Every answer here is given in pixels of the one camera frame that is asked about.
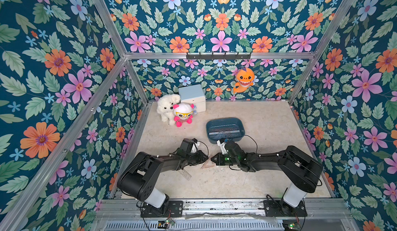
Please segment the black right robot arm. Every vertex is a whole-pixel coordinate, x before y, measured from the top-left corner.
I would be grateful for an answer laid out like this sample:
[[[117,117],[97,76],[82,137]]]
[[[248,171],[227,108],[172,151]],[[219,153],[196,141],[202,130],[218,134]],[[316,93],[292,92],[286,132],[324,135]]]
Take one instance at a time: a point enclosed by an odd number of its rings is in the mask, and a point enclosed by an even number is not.
[[[291,181],[282,203],[296,208],[309,193],[314,193],[320,182],[323,166],[295,146],[268,154],[243,151],[237,143],[229,142],[223,152],[211,158],[217,166],[237,166],[241,171],[255,173],[263,170],[282,171]]]

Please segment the clear short ruler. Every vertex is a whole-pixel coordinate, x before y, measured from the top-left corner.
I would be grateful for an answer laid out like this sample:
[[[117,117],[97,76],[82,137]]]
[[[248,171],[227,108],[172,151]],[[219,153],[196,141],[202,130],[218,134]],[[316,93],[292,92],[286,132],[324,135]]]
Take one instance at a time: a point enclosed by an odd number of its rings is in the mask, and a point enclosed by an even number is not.
[[[186,170],[180,170],[180,174],[186,179],[190,180],[192,176]]]

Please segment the clear protractor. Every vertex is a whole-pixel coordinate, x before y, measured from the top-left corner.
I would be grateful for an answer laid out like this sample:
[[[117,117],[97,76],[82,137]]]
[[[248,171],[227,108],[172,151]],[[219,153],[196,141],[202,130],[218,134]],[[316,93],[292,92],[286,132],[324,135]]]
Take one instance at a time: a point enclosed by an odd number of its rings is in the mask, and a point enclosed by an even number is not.
[[[215,139],[220,140],[220,139],[228,139],[230,136],[229,131],[219,131],[215,133]]]

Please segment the teal plastic storage box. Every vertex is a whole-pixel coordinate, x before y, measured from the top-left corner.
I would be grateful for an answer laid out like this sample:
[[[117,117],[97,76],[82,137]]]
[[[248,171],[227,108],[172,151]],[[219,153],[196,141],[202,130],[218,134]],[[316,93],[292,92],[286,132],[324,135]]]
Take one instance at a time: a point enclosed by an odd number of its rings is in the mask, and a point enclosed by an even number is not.
[[[235,117],[218,118],[208,121],[206,132],[212,144],[216,144],[221,139],[240,141],[246,134],[242,121]]]

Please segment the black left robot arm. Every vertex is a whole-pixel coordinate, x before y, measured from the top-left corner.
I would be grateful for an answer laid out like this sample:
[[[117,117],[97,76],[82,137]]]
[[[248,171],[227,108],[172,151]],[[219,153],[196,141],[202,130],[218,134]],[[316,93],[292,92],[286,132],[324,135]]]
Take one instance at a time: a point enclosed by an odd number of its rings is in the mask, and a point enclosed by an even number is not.
[[[197,166],[208,160],[201,150],[195,153],[174,152],[167,156],[152,156],[145,152],[136,155],[117,182],[125,195],[160,209],[167,195],[156,188],[159,175],[167,171],[179,171],[186,166]]]

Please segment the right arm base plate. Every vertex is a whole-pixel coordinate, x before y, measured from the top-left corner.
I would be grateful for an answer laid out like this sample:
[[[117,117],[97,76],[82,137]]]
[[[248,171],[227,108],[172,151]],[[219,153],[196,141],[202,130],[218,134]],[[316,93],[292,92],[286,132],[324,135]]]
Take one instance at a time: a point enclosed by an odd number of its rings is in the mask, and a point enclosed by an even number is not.
[[[307,217],[307,211],[304,201],[301,201],[297,207],[291,207],[281,200],[264,200],[264,211],[267,217]]]

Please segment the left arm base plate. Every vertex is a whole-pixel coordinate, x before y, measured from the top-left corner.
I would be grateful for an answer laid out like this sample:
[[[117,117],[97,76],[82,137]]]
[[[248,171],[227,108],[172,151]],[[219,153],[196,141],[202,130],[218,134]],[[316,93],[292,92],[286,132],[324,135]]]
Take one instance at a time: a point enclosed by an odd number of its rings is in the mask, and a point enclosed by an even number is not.
[[[144,203],[141,208],[141,217],[144,218],[177,218],[183,215],[183,201],[167,200],[160,208]]]

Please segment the pink small triangle square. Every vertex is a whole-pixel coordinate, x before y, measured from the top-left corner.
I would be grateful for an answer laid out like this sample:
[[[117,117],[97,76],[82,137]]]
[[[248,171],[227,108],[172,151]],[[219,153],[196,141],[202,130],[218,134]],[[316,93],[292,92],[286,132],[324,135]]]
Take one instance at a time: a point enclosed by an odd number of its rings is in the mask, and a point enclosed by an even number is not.
[[[215,167],[216,164],[212,162],[211,160],[207,160],[201,167],[201,169],[209,169]]]

